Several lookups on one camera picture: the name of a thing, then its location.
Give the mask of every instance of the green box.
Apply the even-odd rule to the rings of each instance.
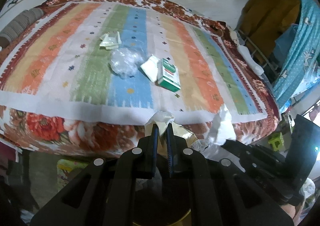
[[[158,63],[158,84],[172,92],[181,89],[178,68],[162,58]]]

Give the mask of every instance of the yellow stripe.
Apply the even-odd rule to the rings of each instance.
[[[65,14],[57,23],[52,27],[49,27],[28,49],[24,57],[15,67],[15,70],[12,72],[11,76],[8,78],[4,91],[17,92],[21,88],[22,82],[24,81],[25,76],[27,75],[29,66],[33,61],[38,59],[39,54],[42,49],[47,45],[51,37],[55,34],[62,31],[68,22],[75,17],[79,12],[90,4],[81,3]]]
[[[203,98],[200,89],[193,77],[188,56],[184,51],[183,41],[177,34],[172,19],[165,15],[160,16],[162,27],[166,29],[166,37],[169,43],[170,54],[175,66],[179,70],[180,92],[188,111],[207,110],[207,101]]]

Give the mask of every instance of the blue stripe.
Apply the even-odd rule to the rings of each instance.
[[[207,38],[207,40],[210,42],[211,45],[214,46],[214,48],[217,50],[217,52],[220,54],[223,63],[225,64],[225,66],[227,67],[229,73],[231,74],[231,77],[234,81],[234,83],[237,85],[237,87],[239,88],[239,91],[242,95],[242,97],[245,100],[245,103],[247,104],[248,110],[251,114],[255,114],[255,113],[259,113],[255,103],[253,102],[252,98],[250,97],[250,95],[248,94],[247,90],[245,89],[245,87],[243,86],[242,82],[240,81],[240,78],[238,77],[238,75],[235,73],[230,61],[228,60],[228,58],[225,56],[225,54],[223,53],[223,51],[221,50],[221,48],[217,45],[217,43],[212,39],[212,37],[206,33],[203,32],[203,34],[205,35],[205,37]]]
[[[138,50],[147,59],[146,10],[131,8],[121,32],[120,48]],[[150,80],[138,70],[134,77],[121,79],[112,75],[108,105],[153,108]]]

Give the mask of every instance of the mattress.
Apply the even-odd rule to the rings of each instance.
[[[225,104],[237,140],[273,132],[278,108],[237,51],[224,22],[167,0],[47,0],[45,16],[0,55],[0,128],[22,148],[64,155],[119,156],[144,136],[156,111],[204,139]],[[99,37],[119,31],[121,47],[166,58],[181,90],[140,71],[121,79]]]

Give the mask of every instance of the striped blanket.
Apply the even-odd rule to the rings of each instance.
[[[121,79],[100,36],[178,67],[181,90],[139,71]],[[224,103],[232,122],[267,117],[265,106],[220,37],[152,9],[115,2],[67,3],[43,18],[0,67],[0,105],[86,122],[142,125],[158,110],[179,124],[208,122]]]

